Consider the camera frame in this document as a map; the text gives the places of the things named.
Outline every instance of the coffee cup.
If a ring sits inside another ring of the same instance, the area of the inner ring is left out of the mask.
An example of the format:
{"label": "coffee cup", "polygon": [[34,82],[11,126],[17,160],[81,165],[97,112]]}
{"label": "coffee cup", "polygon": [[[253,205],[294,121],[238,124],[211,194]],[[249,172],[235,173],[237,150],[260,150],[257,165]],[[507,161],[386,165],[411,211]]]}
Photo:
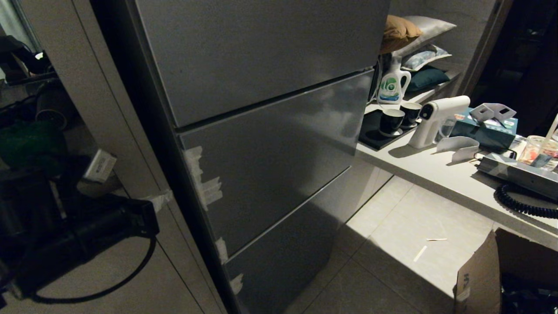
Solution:
{"label": "coffee cup", "polygon": [[378,131],[383,136],[396,137],[401,135],[401,123],[405,118],[405,113],[397,109],[386,109],[382,112],[382,117],[380,118],[380,127]]}
{"label": "coffee cup", "polygon": [[400,110],[405,113],[405,118],[401,123],[402,129],[410,129],[417,126],[417,119],[419,117],[419,112],[422,106],[418,103],[407,102],[401,104]]}

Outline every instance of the black tray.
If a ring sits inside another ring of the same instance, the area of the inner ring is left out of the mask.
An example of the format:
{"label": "black tray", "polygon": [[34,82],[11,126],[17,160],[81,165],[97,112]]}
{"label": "black tray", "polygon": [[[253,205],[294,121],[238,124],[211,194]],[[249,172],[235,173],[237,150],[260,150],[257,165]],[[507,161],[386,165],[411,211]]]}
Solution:
{"label": "black tray", "polygon": [[364,120],[362,121],[362,127],[360,128],[360,134],[358,136],[359,141],[365,143],[366,145],[376,150],[380,150],[386,147],[389,143],[393,141],[397,141],[401,136],[407,134],[408,132],[416,128],[413,127],[411,129],[403,130],[403,134],[397,137],[383,136],[378,131],[381,117],[382,117],[382,110],[380,109],[376,109],[364,115]]}

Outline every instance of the saucer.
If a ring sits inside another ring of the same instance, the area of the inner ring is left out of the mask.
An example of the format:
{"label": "saucer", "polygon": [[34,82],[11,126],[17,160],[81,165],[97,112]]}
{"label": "saucer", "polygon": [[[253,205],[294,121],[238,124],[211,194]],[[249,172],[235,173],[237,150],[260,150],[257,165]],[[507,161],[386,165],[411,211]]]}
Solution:
{"label": "saucer", "polygon": [[405,130],[408,130],[408,129],[412,129],[412,128],[416,127],[417,125],[419,125],[419,124],[415,122],[415,123],[413,123],[413,124],[411,124],[411,125],[409,125],[409,126],[407,126],[407,125],[401,125],[401,128],[402,128],[402,129],[405,129]]}
{"label": "saucer", "polygon": [[378,129],[378,132],[385,137],[397,137],[397,136],[400,136],[401,134],[403,134],[403,130],[401,130],[401,129],[397,129],[397,131],[394,131],[391,134],[384,133],[380,129]]}

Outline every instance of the bottle handle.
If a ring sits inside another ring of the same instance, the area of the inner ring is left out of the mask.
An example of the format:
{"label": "bottle handle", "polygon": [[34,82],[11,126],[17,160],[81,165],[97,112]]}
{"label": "bottle handle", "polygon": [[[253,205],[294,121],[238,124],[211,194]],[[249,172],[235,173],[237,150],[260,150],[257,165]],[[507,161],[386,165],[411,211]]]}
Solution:
{"label": "bottle handle", "polygon": [[407,87],[409,87],[409,84],[411,83],[411,72],[402,71],[402,74],[403,74],[404,77],[407,78],[405,80],[405,85],[403,87],[401,87],[401,95],[405,95],[405,92],[407,91]]}

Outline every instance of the refrigerator door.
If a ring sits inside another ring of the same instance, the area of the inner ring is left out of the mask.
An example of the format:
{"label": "refrigerator door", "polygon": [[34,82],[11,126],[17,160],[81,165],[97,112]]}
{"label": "refrigerator door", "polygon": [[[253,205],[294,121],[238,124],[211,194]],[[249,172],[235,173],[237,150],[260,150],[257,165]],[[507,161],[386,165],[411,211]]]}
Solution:
{"label": "refrigerator door", "polygon": [[136,0],[177,127],[376,63],[388,0]]}
{"label": "refrigerator door", "polygon": [[226,244],[227,256],[350,166],[372,73],[179,135],[214,240]]}
{"label": "refrigerator door", "polygon": [[226,263],[240,312],[281,314],[328,262],[347,171]]}

